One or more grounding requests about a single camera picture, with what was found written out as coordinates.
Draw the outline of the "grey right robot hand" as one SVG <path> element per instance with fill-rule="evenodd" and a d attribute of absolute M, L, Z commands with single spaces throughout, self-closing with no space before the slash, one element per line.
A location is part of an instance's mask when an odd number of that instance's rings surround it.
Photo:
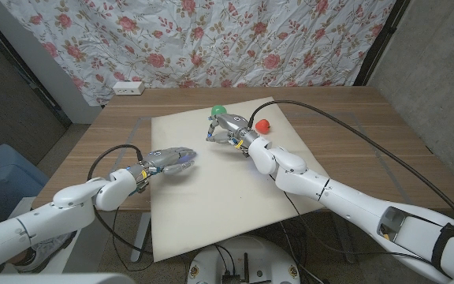
<path fill-rule="evenodd" d="M 231 144 L 235 148 L 249 148 L 259 138 L 248 121 L 237 114 L 214 114 L 209 117 L 210 127 L 206 141 L 218 144 Z"/>

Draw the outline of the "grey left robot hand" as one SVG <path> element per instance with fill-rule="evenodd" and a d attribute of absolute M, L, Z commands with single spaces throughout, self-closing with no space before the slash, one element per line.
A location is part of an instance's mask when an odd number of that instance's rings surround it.
<path fill-rule="evenodd" d="M 191 148 L 155 150 L 145 155 L 141 162 L 130 166 L 128 171 L 137 181 L 156 174 L 176 174 L 192 166 L 195 157 L 196 152 Z"/>

